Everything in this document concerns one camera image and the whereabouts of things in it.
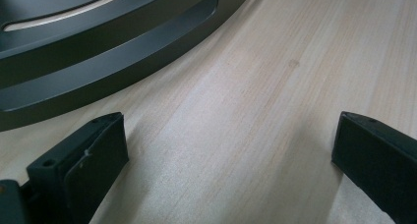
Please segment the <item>dark spot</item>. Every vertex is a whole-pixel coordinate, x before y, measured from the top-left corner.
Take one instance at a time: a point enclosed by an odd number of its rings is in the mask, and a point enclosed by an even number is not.
[[[55,160],[48,159],[42,163],[43,167],[50,167],[55,164]]]
[[[290,60],[289,63],[288,63],[288,67],[293,68],[293,69],[295,69],[299,66],[300,66],[300,62],[298,60],[295,60],[295,59]]]

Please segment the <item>gray plastic object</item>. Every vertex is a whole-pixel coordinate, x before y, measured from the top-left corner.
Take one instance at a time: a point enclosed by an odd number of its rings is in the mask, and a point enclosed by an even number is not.
[[[142,80],[205,39],[245,0],[113,0],[60,21],[4,31],[93,1],[0,0],[0,132]]]

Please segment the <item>wood grain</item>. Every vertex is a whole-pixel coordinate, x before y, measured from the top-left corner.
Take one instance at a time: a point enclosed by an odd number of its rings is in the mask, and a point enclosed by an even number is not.
[[[0,178],[121,111],[131,161],[91,223],[392,223],[330,163],[351,111],[417,138],[416,0],[247,0],[145,80],[0,134]]]

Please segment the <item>light wood surface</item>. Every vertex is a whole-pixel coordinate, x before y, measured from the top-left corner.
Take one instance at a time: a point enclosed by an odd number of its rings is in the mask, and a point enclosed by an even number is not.
[[[330,163],[341,111],[417,138],[417,0],[247,0],[147,79],[0,133],[0,179],[121,111],[131,161],[91,223],[392,223]]]

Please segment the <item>curved groove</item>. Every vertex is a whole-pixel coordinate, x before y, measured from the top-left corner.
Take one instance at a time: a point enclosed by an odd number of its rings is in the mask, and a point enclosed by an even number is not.
[[[35,20],[10,24],[10,25],[5,26],[3,30],[4,31],[12,31],[12,30],[33,28],[33,27],[37,27],[37,26],[50,24],[50,23],[53,23],[53,22],[61,21],[61,20],[76,16],[76,15],[82,14],[84,12],[90,11],[92,9],[95,9],[97,7],[105,5],[105,4],[107,4],[111,1],[114,1],[114,0],[98,0],[98,1],[92,2],[90,4],[87,4],[85,6],[82,6],[82,7],[70,10],[70,11],[66,11],[66,12],[63,12],[63,13],[60,13],[60,14],[56,14],[56,15],[52,15],[52,16],[48,16],[48,17],[44,17],[44,18],[40,18],[40,19],[35,19]]]

